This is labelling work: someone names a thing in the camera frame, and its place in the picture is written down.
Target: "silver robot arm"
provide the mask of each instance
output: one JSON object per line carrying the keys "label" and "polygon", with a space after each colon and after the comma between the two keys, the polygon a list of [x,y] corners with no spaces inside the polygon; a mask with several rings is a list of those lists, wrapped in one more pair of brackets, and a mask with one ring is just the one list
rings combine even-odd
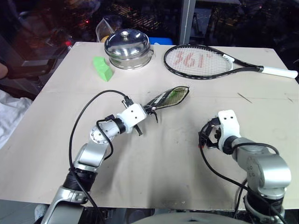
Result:
{"label": "silver robot arm", "polygon": [[[126,107],[126,110],[117,114],[116,118],[99,123],[99,126],[110,141],[121,133],[131,133],[133,128],[138,127],[136,125],[147,117],[147,113],[140,104],[126,104]],[[93,185],[97,171],[105,158],[108,146],[109,143],[106,138],[101,134],[97,126],[94,126],[89,133],[88,143],[81,147],[75,158],[73,163],[75,172],[77,173],[81,184],[87,191],[90,191]],[[69,172],[64,184],[59,187],[49,206],[42,220],[42,224],[78,223],[84,209],[83,206],[78,205],[85,204],[87,201],[86,195],[78,186],[71,172]],[[61,202],[69,202],[70,204],[77,206],[59,205],[60,209],[57,209],[58,204]],[[67,218],[62,218],[63,213],[68,214]]]}
{"label": "silver robot arm", "polygon": [[[217,143],[212,143],[208,136],[215,127]],[[203,141],[208,147],[217,147],[222,152],[231,154],[247,172],[248,187],[284,216],[282,202],[286,187],[291,182],[290,169],[278,154],[270,153],[267,147],[254,145],[253,141],[241,137],[234,111],[220,111],[218,117],[210,121]],[[268,204],[255,194],[248,192],[244,203],[247,211],[258,222],[282,223],[278,216],[270,211]]]}

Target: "pot lid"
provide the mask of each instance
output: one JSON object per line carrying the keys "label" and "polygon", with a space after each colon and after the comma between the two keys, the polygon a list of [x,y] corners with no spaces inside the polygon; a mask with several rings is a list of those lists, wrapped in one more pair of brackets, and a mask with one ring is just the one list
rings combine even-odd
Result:
{"label": "pot lid", "polygon": [[106,53],[119,59],[131,59],[147,53],[150,49],[148,36],[136,29],[120,29],[105,41]]}

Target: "lid knob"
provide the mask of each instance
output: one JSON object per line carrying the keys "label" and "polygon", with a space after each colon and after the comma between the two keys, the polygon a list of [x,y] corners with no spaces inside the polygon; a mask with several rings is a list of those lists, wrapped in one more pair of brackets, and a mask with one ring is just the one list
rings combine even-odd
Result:
{"label": "lid knob", "polygon": [[127,36],[129,36],[129,32],[126,31],[126,30],[124,30],[124,31],[121,32],[120,35],[121,35],[122,37],[127,37]]}

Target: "black tennis racket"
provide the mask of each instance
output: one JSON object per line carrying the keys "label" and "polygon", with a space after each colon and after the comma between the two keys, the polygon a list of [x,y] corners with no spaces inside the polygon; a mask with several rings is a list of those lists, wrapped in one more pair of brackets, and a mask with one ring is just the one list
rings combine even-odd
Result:
{"label": "black tennis racket", "polygon": [[[234,63],[243,67],[234,69]],[[276,69],[240,61],[232,56],[203,45],[178,45],[164,55],[164,65],[176,75],[192,79],[213,79],[240,71],[256,71],[295,78],[297,71]]]}

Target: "racket strings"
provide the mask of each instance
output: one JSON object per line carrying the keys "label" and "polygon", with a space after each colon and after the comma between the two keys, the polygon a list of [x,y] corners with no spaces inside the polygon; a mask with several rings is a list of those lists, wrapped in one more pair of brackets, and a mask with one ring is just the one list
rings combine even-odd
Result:
{"label": "racket strings", "polygon": [[166,63],[185,74],[211,76],[232,69],[232,62],[222,55],[198,47],[177,48],[166,56]]}

